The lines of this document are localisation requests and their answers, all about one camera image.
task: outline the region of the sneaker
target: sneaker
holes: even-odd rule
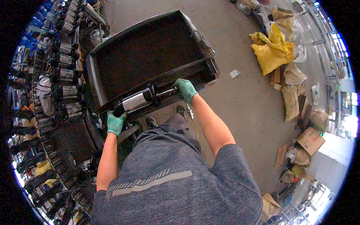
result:
[[[150,128],[150,129],[154,129],[156,127],[158,127],[159,125],[157,124],[156,120],[153,117],[147,117],[146,118],[146,125]]]
[[[185,119],[185,121],[187,121],[186,120],[186,111],[185,111],[185,108],[182,105],[178,105],[176,107],[176,113],[182,115],[183,118]]]

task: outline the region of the green work glove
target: green work glove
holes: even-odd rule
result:
[[[113,112],[112,110],[108,111],[108,133],[114,133],[119,137],[122,125],[129,113],[125,112],[120,117],[115,117]]]
[[[187,104],[191,104],[191,99],[198,93],[189,80],[179,78],[175,82],[175,87],[179,88],[180,94],[184,97]]]

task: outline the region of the black metal tray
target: black metal tray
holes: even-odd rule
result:
[[[87,57],[89,83],[99,112],[154,84],[159,92],[178,78],[189,79],[199,91],[218,77],[215,52],[180,10],[139,22],[110,37]],[[170,97],[137,117],[179,101]]]

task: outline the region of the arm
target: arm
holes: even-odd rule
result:
[[[225,123],[214,113],[189,80],[178,79],[175,86],[180,89],[185,102],[192,104],[199,119],[204,136],[216,158],[217,152],[227,144],[235,144],[233,135]]]
[[[117,178],[117,175],[117,136],[108,133],[96,177],[96,191],[107,190],[110,182]]]
[[[118,176],[117,137],[126,117],[127,113],[118,118],[113,115],[113,111],[108,111],[108,136],[96,176],[96,191],[107,190],[110,182]]]
[[[221,147],[236,144],[229,128],[199,94],[194,95],[191,104],[215,158]]]

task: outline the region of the gray t-shirt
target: gray t-shirt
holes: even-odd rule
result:
[[[255,224],[262,200],[242,149],[223,146],[210,168],[192,143],[162,128],[142,133],[119,177],[95,193],[92,224]]]

